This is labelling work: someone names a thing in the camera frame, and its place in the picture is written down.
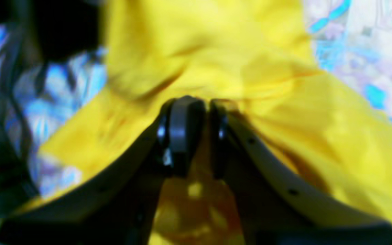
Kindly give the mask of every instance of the fold in fabric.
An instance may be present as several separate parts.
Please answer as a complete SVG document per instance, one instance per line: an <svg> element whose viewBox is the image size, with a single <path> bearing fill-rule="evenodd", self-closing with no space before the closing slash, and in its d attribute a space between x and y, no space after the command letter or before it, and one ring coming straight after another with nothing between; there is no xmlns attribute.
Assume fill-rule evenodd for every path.
<svg viewBox="0 0 392 245"><path fill-rule="evenodd" d="M87 180L168 99L229 99L292 171L392 222L392 124L317 67L302 11L299 0L108 1L108 84L41 152ZM244 243L233 195L199 147L189 178L162 189L151 244Z"/></svg>

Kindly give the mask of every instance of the yellow fabric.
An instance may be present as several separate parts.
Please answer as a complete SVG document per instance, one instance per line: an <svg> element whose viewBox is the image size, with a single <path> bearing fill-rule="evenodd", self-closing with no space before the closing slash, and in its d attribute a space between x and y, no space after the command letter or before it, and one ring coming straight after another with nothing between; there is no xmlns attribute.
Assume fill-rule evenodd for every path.
<svg viewBox="0 0 392 245"><path fill-rule="evenodd" d="M392 222L392 124L318 69L302 11L299 0L109 0L108 85L41 152L87 180L167 99L226 98L293 171ZM151 244L244 243L232 194L212 179L206 150L187 180L165 183Z"/></svg>

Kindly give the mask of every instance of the yellow cloth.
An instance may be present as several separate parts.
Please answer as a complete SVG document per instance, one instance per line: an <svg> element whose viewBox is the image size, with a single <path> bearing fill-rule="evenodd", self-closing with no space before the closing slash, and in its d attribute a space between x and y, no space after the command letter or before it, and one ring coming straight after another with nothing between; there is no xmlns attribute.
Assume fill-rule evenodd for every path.
<svg viewBox="0 0 392 245"><path fill-rule="evenodd" d="M87 180L169 98L226 98L285 164L336 199L392 222L392 124L320 70L300 0L109 0L109 83L43 145ZM162 190L151 244L242 244L233 197L201 146Z"/></svg>

